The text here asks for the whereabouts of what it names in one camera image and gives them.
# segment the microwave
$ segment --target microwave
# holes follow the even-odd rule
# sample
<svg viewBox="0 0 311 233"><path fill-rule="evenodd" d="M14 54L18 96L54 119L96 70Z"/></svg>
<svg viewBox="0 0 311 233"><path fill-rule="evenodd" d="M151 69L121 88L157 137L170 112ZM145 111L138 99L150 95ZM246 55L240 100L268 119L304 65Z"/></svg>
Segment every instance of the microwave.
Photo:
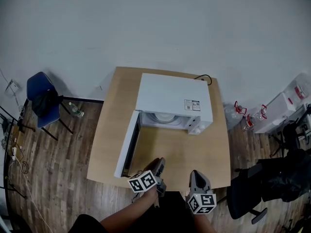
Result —
<svg viewBox="0 0 311 233"><path fill-rule="evenodd" d="M197 135L212 122L207 81L143 73L114 176L128 177L142 126Z"/></svg>

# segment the sticker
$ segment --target sticker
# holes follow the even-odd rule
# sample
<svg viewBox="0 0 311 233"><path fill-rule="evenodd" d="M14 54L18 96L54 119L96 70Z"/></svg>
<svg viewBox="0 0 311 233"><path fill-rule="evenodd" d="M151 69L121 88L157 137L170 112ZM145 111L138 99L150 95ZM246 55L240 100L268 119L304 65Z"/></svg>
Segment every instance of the sticker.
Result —
<svg viewBox="0 0 311 233"><path fill-rule="evenodd" d="M192 100L185 100L185 110L192 111Z"/></svg>
<svg viewBox="0 0 311 233"><path fill-rule="evenodd" d="M192 100L192 108L193 108L194 111L201 111L200 101Z"/></svg>

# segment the open microwave door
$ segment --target open microwave door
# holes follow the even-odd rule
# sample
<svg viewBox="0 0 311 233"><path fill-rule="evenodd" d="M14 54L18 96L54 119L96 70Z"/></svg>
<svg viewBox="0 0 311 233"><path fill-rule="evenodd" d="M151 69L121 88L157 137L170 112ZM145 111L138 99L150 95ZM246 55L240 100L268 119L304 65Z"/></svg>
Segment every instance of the open microwave door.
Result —
<svg viewBox="0 0 311 233"><path fill-rule="evenodd" d="M127 128L114 176L128 177L140 132L139 111L134 111Z"/></svg>

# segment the plastic bottle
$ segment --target plastic bottle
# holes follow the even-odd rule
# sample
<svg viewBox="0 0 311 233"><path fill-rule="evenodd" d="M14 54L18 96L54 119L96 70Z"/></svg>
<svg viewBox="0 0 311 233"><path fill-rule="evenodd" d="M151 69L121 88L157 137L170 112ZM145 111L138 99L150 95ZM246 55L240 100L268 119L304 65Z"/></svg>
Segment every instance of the plastic bottle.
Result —
<svg viewBox="0 0 311 233"><path fill-rule="evenodd" d="M69 107L76 117L83 117L84 112L82 112L74 103L69 102Z"/></svg>
<svg viewBox="0 0 311 233"><path fill-rule="evenodd" d="M288 101L296 109L302 104L302 100L307 98L311 92L309 80L310 77L306 73L300 73L283 91Z"/></svg>
<svg viewBox="0 0 311 233"><path fill-rule="evenodd" d="M253 130L254 126L258 124L259 121L267 119L266 116L267 106L262 105L261 109L250 116L249 114L245 117L245 120L242 121L242 128L244 131Z"/></svg>
<svg viewBox="0 0 311 233"><path fill-rule="evenodd" d="M247 109L238 105L238 101L235 101L234 105L228 103L224 106L227 130L231 130L242 120L243 116L246 114Z"/></svg>

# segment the wooden table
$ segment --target wooden table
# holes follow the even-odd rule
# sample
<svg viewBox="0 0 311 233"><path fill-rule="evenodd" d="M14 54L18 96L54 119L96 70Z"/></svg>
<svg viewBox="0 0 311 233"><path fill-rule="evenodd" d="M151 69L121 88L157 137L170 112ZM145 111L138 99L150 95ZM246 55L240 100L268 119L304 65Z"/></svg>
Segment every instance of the wooden table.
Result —
<svg viewBox="0 0 311 233"><path fill-rule="evenodd" d="M114 178L127 126L135 110L142 73L184 78L197 75L130 67L117 67L98 121L91 151L87 178L129 187L126 178ZM157 157L166 165L162 178L167 191L188 191L190 173L204 173L212 188L230 185L230 154L225 115L217 80L212 79L209 94L213 123L200 135L184 130L142 127L134 153L130 175L142 170Z"/></svg>

